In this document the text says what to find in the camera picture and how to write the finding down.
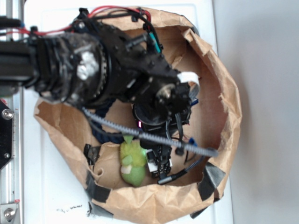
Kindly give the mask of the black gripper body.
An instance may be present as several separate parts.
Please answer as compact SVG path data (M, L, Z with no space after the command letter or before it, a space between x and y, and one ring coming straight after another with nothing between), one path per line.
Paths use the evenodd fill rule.
M189 123L191 107L198 103L197 95L200 91L199 77L194 72L181 72L178 74L179 82L166 84L156 93L151 105L133 106L133 113L142 131L164 139L174 140L174 133L178 132L176 140L183 142L183 125ZM149 171L157 183L164 185L170 183L201 163L198 159L188 167L176 174L171 171L172 147L164 141L157 139L141 139L140 145L146 149L146 158Z

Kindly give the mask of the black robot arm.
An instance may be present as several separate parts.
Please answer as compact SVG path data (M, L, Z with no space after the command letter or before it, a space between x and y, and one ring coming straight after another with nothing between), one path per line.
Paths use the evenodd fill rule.
M26 30L18 19L1 17L0 27L26 38L0 43L0 93L31 88L42 99L83 112L101 143L121 144L121 175L138 186L148 165L158 184L171 175L171 148L196 152L183 142L183 125L198 102L198 77L166 61L163 46L142 8L81 8L67 27L53 32Z

